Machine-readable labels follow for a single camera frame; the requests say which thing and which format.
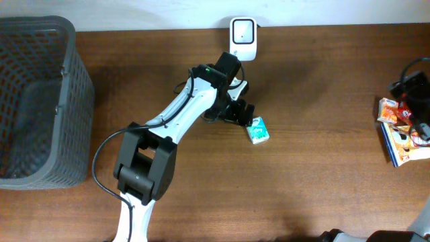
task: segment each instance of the cable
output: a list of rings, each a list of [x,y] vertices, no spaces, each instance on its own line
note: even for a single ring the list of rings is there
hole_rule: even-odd
[[[203,116],[203,114],[202,114],[202,115],[200,115],[200,118],[201,118],[204,122],[206,122],[206,124],[213,124],[213,123],[215,123],[215,121],[217,121],[217,120],[218,120],[218,117],[214,118],[213,120],[209,120],[209,119],[205,118],[205,117]]]
[[[125,132],[132,132],[132,131],[137,131],[137,130],[144,130],[144,129],[148,129],[148,128],[158,128],[158,127],[162,127],[164,125],[166,125],[167,123],[169,123],[170,121],[172,121],[172,119],[174,119],[178,113],[180,113],[182,111],[182,109],[185,107],[185,105],[187,105],[188,101],[191,99],[192,95],[193,95],[193,90],[194,90],[194,76],[193,76],[193,72],[191,69],[188,69],[188,73],[189,73],[189,77],[191,77],[191,89],[189,91],[189,94],[187,95],[187,99],[184,101],[184,103],[181,105],[181,107],[179,107],[179,109],[172,115],[170,116],[170,118],[166,119],[165,121],[162,121],[159,124],[153,124],[153,125],[143,125],[143,126],[137,126],[137,127],[128,127],[128,128],[123,128],[121,130],[116,131],[115,133],[109,135],[99,146],[99,148],[97,149],[97,151],[94,154],[94,158],[93,158],[93,165],[91,166],[92,168],[92,175],[93,175],[93,179],[95,181],[95,183],[105,192],[111,194],[113,197],[123,201],[129,210],[130,213],[130,224],[129,224],[129,231],[128,231],[128,238],[127,238],[127,242],[130,242],[131,237],[132,237],[132,224],[133,224],[133,207],[131,205],[131,203],[129,203],[129,201],[127,201],[126,199],[122,198],[121,196],[119,196],[118,194],[116,194],[115,192],[113,192],[112,190],[110,190],[109,188],[105,187],[103,184],[100,183],[100,181],[97,179],[97,176],[95,174],[95,165],[97,163],[97,158],[99,157],[101,150],[103,149],[103,147],[106,145],[106,143],[108,143],[111,139],[113,139],[115,136],[118,136],[119,134],[123,134]]]
[[[242,80],[239,84],[228,87],[228,90],[233,90],[242,85],[242,82],[245,80],[245,70],[243,69],[243,66],[241,65],[241,71],[242,71]]]
[[[181,82],[180,84],[176,85],[176,86],[173,88],[173,93],[174,93],[174,94],[180,94],[178,91],[176,91],[176,89],[177,89],[178,87],[182,86],[182,85],[185,85],[186,83],[187,83],[186,81],[183,81],[183,82]]]
[[[404,82],[405,82],[405,75],[406,75],[406,72],[409,70],[409,68],[411,67],[411,66],[413,66],[413,65],[415,65],[415,64],[417,64],[417,63],[419,63],[419,62],[429,62],[430,61],[430,57],[423,57],[423,58],[418,58],[418,59],[416,59],[416,60],[414,60],[413,62],[411,62],[411,63],[409,63],[404,69],[403,69],[403,71],[402,71],[402,74],[400,74],[400,84],[402,85],[402,90],[403,90],[403,93],[404,94],[406,94],[406,96],[407,96],[407,98],[409,98],[411,101],[414,101],[414,102],[421,102],[421,103],[428,103],[428,102],[430,102],[430,98],[415,98],[415,97],[412,97],[412,96],[409,96],[408,94],[408,91],[406,90],[406,85],[404,84]]]

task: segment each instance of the black object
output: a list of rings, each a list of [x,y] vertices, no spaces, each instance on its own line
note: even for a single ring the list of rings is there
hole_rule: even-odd
[[[222,53],[215,65],[199,65],[193,68],[195,78],[199,77],[211,83],[211,86],[218,90],[214,105],[205,111],[204,118],[210,120],[221,119],[240,126],[250,126],[252,124],[255,107],[253,105],[247,106],[246,101],[243,99],[232,101],[227,93],[240,68],[241,62],[238,58],[227,52]],[[247,85],[241,95],[244,95],[248,88],[249,86]]]
[[[413,128],[419,136],[430,141],[430,83],[426,75],[419,71],[405,77],[390,86],[391,95],[398,101],[404,101],[412,112],[410,117]]]
[[[316,242],[333,242],[336,236],[343,233],[339,229],[325,231]],[[367,242],[428,242],[418,234],[409,231],[376,231],[366,240]]]
[[[139,125],[133,122],[129,127]],[[155,150],[154,159],[139,153],[139,148]],[[141,199],[143,205],[160,199],[173,179],[176,150],[170,137],[161,138],[147,129],[126,132],[114,168],[118,189]]]

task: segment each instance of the gray plastic basket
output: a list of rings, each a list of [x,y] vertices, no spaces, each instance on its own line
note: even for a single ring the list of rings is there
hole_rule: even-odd
[[[0,19],[0,188],[85,180],[94,87],[62,17]]]

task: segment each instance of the colorful packaging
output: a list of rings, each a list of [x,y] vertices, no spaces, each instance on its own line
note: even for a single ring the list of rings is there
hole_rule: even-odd
[[[382,123],[382,133],[394,167],[408,161],[430,158],[430,142],[425,142],[410,126],[392,126]]]
[[[247,127],[247,131],[249,138],[254,145],[270,138],[266,129],[266,125],[264,125],[263,119],[261,117],[254,118],[253,124],[250,127]]]
[[[400,120],[402,120],[403,122],[405,122],[409,126],[412,126],[412,122],[411,122],[412,112],[408,108],[408,106],[405,104],[405,102],[400,102],[398,104],[398,107],[397,107],[395,113],[396,113],[397,118],[400,118]]]
[[[382,98],[379,101],[379,115],[378,121],[395,124],[397,123],[397,111],[398,103],[386,98]]]

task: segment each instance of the stack of items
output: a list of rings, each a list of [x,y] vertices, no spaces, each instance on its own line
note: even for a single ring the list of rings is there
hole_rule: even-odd
[[[407,161],[430,158],[430,141],[413,128],[413,114],[404,101],[380,100],[378,121],[391,161],[398,167]]]

